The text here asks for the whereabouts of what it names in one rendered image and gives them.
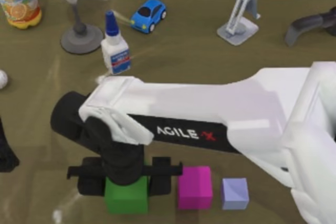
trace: magenta cube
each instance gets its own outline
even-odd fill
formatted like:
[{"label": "magenta cube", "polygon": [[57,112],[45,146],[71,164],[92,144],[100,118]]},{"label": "magenta cube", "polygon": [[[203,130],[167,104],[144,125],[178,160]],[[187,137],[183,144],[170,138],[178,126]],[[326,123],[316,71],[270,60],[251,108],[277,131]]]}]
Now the magenta cube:
[{"label": "magenta cube", "polygon": [[210,167],[183,167],[178,178],[179,209],[209,209],[212,198]]}]

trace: red x logo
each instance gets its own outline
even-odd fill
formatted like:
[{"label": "red x logo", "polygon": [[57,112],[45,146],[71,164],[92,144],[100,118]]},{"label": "red x logo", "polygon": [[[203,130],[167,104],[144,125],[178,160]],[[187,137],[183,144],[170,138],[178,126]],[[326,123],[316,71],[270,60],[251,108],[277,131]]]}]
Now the red x logo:
[{"label": "red x logo", "polygon": [[213,136],[213,132],[205,132],[201,133],[201,136],[204,136],[207,141],[216,141],[216,138]]}]

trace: wooden table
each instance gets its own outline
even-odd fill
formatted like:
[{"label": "wooden table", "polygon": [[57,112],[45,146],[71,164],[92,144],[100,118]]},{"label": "wooden table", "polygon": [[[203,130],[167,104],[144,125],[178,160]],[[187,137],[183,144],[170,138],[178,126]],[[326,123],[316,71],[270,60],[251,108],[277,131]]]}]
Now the wooden table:
[{"label": "wooden table", "polygon": [[[144,0],[81,0],[82,19],[104,27],[110,8],[126,17]],[[260,0],[260,31],[239,47],[216,35],[227,22],[235,0],[163,0],[167,19],[151,35],[120,22],[130,45],[132,69],[125,75],[150,82],[228,83],[251,76],[263,67],[308,67],[313,61],[335,60],[336,39],[324,31],[299,38],[293,48],[284,43],[289,24],[303,16],[328,11],[333,0]],[[0,115],[8,141],[21,160],[11,174],[0,174],[0,215],[5,224],[51,223],[55,208],[64,210],[64,223],[73,224],[304,224],[288,188],[243,156],[154,143],[148,157],[171,156],[185,165],[209,165],[214,185],[213,208],[177,211],[175,193],[150,199],[146,216],[111,216],[103,198],[72,199],[76,179],[66,180],[69,165],[92,155],[50,129],[50,113],[70,90],[88,93],[95,77],[105,73],[101,51],[74,56],[59,44],[73,17],[63,0],[41,0],[43,22],[26,31],[9,27],[0,16],[0,68],[11,84],[0,91]],[[245,211],[222,211],[220,179],[247,177],[250,204]]]}]

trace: green cube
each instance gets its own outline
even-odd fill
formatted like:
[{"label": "green cube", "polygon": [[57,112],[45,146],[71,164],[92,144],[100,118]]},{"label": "green cube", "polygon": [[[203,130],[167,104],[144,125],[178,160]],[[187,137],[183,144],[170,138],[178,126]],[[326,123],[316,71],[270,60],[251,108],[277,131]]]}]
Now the green cube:
[{"label": "green cube", "polygon": [[110,214],[148,213],[148,178],[143,176],[129,186],[119,186],[106,178],[105,202]]}]

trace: orange juice bottle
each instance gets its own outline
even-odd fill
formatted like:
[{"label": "orange juice bottle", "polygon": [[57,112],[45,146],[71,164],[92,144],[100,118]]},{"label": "orange juice bottle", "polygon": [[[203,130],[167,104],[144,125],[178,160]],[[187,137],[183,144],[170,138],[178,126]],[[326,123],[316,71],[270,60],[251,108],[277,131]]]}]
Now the orange juice bottle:
[{"label": "orange juice bottle", "polygon": [[36,26],[42,13],[38,0],[0,0],[9,24],[19,29]]}]

